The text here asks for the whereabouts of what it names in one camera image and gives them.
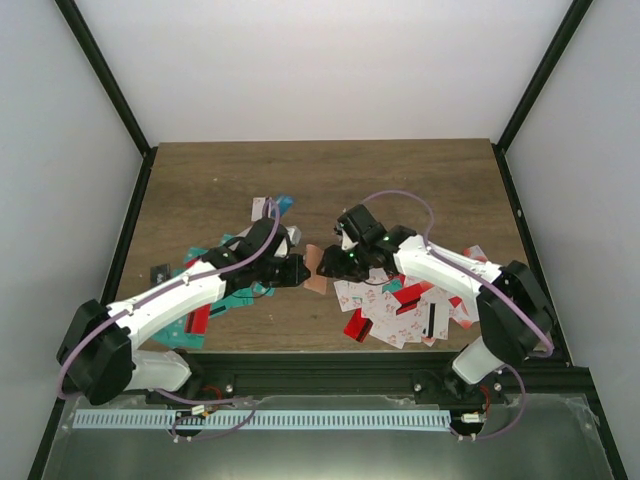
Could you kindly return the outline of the pink leather card holder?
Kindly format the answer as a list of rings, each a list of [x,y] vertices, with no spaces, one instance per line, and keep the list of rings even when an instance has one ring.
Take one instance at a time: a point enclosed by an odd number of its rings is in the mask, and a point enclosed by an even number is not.
[[[304,265],[310,272],[310,277],[304,282],[303,287],[311,292],[325,295],[327,291],[327,278],[317,273],[323,256],[323,250],[319,247],[307,244],[305,246]]]

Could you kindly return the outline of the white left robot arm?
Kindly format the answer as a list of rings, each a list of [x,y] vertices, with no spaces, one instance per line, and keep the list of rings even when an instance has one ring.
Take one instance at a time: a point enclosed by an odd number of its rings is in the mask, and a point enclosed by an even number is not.
[[[143,344],[173,321],[255,283],[298,287],[310,276],[296,226],[273,218],[256,221],[232,242],[208,250],[182,274],[126,300],[89,300],[76,310],[56,354],[57,395],[84,396],[102,405],[127,391],[153,391],[194,405],[204,392],[196,366],[175,350],[146,351]]]

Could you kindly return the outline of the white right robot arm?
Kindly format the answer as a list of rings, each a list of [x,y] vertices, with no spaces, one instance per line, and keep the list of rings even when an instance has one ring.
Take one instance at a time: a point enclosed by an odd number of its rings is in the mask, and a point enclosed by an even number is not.
[[[460,298],[470,317],[479,321],[480,337],[463,348],[442,375],[451,400],[468,402],[490,373],[553,353],[548,333],[556,315],[527,265],[472,260],[429,243],[404,226],[389,231],[376,227],[362,234],[342,224],[339,232],[341,243],[325,249],[319,274],[363,282],[371,269],[381,268],[415,277]]]

